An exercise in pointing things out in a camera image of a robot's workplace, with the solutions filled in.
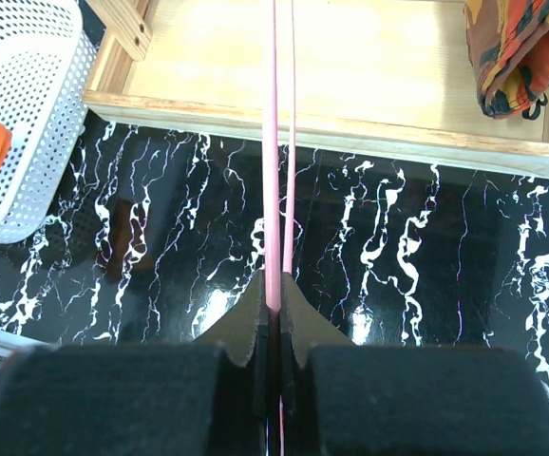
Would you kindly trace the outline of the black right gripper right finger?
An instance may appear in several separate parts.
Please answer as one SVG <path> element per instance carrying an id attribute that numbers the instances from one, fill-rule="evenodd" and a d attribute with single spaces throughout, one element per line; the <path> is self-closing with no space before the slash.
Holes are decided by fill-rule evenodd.
<path id="1" fill-rule="evenodd" d="M 515 351 L 357 345 L 281 277 L 287 455 L 549 455 L 549 401 Z"/>

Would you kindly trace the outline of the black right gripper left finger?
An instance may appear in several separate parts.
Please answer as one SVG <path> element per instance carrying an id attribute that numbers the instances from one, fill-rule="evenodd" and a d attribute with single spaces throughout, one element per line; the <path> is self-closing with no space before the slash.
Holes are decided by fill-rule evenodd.
<path id="1" fill-rule="evenodd" d="M 186 343 L 34 346 L 0 368 L 0 455 L 263 455 L 263 277 Z"/>

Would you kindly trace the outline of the pink wire hanger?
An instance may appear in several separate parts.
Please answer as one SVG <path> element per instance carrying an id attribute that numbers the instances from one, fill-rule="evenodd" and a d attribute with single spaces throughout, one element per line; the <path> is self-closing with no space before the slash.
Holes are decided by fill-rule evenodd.
<path id="1" fill-rule="evenodd" d="M 265 302 L 269 315 L 269 453 L 284 453 L 283 404 L 281 398 L 280 310 L 281 247 L 278 179 L 278 115 L 276 75 L 276 4 L 262 3 L 264 13 L 264 106 L 262 110 L 262 177 L 265 248 Z"/>

